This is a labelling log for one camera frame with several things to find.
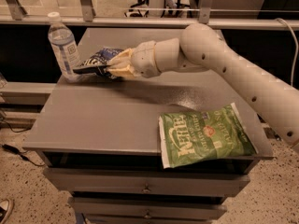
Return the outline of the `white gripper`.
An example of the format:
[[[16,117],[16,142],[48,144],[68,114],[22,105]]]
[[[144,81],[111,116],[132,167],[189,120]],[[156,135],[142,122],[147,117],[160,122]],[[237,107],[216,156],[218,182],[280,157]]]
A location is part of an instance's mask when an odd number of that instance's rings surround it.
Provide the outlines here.
[[[143,42],[135,49],[125,49],[107,62],[108,66],[129,61],[132,66],[114,68],[109,67],[107,71],[115,77],[135,78],[140,75],[145,78],[157,77],[161,74],[155,62],[155,41]]]

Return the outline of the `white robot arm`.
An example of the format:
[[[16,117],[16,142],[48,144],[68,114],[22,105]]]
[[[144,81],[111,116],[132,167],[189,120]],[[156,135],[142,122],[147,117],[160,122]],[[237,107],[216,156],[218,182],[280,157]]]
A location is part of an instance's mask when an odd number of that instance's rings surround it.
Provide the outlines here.
[[[107,63],[115,77],[206,70],[221,76],[293,150],[298,149],[299,90],[238,55],[205,24],[187,26],[178,38],[143,42]]]

